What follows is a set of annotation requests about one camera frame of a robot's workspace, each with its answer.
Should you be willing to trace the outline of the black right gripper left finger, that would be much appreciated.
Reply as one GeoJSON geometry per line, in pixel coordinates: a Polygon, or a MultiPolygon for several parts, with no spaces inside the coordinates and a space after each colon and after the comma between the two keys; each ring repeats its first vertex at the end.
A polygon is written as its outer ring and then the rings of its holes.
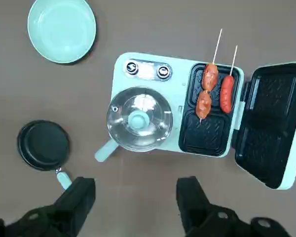
{"type": "Polygon", "coordinates": [[[9,225],[0,219],[0,237],[76,237],[95,200],[95,179],[77,177],[53,204],[32,209],[9,225]]]}

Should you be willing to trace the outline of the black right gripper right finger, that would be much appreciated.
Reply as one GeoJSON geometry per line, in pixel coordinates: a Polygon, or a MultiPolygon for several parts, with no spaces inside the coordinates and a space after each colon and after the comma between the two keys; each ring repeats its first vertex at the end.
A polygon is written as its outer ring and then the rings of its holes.
{"type": "Polygon", "coordinates": [[[255,217],[250,223],[235,211],[209,202],[196,177],[179,178],[176,200],[186,237],[289,237],[277,221],[255,217]]]}

